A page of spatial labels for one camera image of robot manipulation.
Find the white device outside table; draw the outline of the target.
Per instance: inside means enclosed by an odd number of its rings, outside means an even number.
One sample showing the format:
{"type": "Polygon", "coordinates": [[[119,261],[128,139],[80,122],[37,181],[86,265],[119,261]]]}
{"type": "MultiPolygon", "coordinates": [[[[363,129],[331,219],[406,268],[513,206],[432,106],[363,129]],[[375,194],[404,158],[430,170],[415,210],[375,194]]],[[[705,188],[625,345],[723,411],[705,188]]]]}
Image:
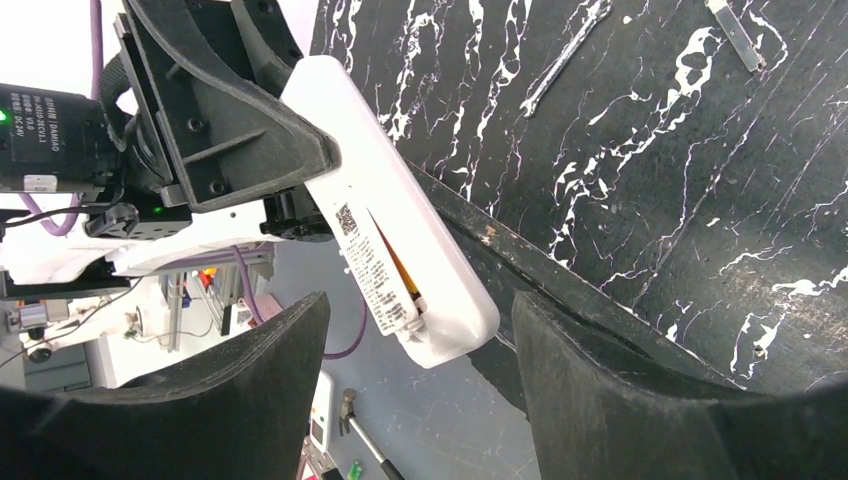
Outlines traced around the white device outside table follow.
{"type": "Polygon", "coordinates": [[[318,375],[309,417],[309,438],[313,446],[326,454],[334,423],[334,382],[321,370],[318,375]]]}

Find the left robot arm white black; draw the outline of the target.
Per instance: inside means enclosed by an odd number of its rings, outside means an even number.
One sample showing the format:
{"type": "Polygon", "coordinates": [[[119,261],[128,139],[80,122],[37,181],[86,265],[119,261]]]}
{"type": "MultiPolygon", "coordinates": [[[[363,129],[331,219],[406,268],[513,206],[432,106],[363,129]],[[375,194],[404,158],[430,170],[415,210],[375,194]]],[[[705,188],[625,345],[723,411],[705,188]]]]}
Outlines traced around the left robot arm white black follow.
{"type": "Polygon", "coordinates": [[[340,162],[280,99],[306,69],[275,1],[88,3],[86,95],[1,88],[1,296],[128,288],[248,243],[323,242],[308,181],[340,162]]]}

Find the silver open-end wrench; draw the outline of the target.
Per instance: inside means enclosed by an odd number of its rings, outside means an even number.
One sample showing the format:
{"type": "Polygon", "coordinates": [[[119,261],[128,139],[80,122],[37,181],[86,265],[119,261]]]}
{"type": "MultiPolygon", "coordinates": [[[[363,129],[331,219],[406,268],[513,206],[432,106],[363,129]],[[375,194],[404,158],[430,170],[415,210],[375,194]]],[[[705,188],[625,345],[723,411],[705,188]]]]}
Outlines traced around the silver open-end wrench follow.
{"type": "Polygon", "coordinates": [[[585,16],[579,25],[579,29],[564,45],[551,65],[546,68],[544,75],[534,84],[525,100],[520,104],[519,108],[524,118],[529,119],[535,115],[542,97],[585,42],[594,27],[607,18],[611,10],[612,2],[608,0],[589,1],[587,3],[585,16]]]}

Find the green battery pair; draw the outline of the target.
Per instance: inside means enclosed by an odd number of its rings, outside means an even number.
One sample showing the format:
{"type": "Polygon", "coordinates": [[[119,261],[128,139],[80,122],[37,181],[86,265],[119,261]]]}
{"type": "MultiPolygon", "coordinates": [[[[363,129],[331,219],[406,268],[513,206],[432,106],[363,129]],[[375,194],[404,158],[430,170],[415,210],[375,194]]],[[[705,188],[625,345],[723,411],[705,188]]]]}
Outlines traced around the green battery pair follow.
{"type": "Polygon", "coordinates": [[[360,480],[363,474],[363,467],[359,461],[354,461],[347,472],[347,480],[360,480]]]}

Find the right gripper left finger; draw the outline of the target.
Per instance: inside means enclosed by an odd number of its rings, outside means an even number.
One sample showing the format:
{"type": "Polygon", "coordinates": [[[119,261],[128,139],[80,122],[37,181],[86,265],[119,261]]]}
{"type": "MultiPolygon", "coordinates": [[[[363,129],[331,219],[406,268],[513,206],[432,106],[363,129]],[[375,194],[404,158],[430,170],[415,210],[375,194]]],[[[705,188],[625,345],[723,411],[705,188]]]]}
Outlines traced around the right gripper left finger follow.
{"type": "Polygon", "coordinates": [[[115,389],[1,391],[5,479],[291,479],[330,305],[264,324],[115,389]]]}

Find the remote battery cover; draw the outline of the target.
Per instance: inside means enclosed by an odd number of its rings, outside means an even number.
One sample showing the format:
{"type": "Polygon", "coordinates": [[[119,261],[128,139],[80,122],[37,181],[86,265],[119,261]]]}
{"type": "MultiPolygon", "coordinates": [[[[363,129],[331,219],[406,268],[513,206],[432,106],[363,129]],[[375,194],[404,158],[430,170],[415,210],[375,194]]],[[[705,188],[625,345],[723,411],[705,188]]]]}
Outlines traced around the remote battery cover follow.
{"type": "Polygon", "coordinates": [[[368,210],[347,202],[334,217],[339,246],[380,333],[409,329],[418,309],[368,210]]]}

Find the white remote control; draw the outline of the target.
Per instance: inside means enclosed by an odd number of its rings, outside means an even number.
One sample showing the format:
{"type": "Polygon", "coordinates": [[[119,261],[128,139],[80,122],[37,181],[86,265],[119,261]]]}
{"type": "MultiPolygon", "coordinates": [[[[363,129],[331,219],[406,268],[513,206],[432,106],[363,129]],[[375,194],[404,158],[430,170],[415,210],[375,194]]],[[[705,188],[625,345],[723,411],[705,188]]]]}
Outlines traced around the white remote control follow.
{"type": "Polygon", "coordinates": [[[335,166],[305,183],[337,243],[335,207],[350,202],[368,210],[389,249],[419,312],[391,334],[406,354],[429,369],[489,341],[495,302],[345,67],[324,55],[300,61],[280,100],[338,148],[335,166]]]}

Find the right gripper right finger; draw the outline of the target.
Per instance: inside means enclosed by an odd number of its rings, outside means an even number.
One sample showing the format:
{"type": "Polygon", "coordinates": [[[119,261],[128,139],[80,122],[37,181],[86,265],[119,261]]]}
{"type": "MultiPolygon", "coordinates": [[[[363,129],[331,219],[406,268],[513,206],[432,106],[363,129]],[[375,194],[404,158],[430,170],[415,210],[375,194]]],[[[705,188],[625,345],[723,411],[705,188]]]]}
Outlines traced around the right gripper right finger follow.
{"type": "Polygon", "coordinates": [[[762,395],[699,380],[574,322],[539,296],[512,318],[545,479],[843,479],[847,387],[762,395]]]}

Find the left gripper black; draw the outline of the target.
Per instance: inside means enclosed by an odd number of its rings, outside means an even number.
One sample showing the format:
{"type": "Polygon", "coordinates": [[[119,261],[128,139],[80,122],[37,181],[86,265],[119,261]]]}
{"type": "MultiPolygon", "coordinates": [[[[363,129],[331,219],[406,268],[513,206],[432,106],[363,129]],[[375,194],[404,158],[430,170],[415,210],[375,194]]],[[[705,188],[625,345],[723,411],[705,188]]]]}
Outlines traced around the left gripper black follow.
{"type": "Polygon", "coordinates": [[[329,135],[285,106],[303,60],[274,1],[128,1],[99,103],[130,189],[206,213],[330,171],[329,135]]]}

